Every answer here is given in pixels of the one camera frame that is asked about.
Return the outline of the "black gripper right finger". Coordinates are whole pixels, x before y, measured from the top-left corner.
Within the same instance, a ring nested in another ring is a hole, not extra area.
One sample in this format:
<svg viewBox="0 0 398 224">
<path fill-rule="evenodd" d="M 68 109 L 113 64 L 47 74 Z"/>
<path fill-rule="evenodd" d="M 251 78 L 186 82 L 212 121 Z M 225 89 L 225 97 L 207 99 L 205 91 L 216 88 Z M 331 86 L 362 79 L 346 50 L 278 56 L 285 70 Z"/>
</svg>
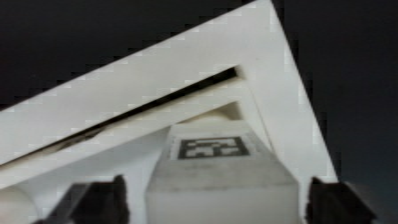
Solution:
<svg viewBox="0 0 398 224">
<path fill-rule="evenodd" d="M 312 179 L 308 205 L 308 224 L 381 224 L 353 187 L 346 182 L 326 183 Z"/>
</svg>

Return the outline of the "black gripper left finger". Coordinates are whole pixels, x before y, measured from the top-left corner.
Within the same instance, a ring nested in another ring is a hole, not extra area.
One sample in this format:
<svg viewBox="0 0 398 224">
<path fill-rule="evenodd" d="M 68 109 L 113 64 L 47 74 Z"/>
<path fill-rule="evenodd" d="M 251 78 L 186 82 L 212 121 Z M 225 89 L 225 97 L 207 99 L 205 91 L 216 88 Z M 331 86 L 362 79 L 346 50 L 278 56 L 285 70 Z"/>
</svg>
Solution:
<svg viewBox="0 0 398 224">
<path fill-rule="evenodd" d="M 125 177 L 72 185 L 51 215 L 33 224 L 129 224 Z"/>
</svg>

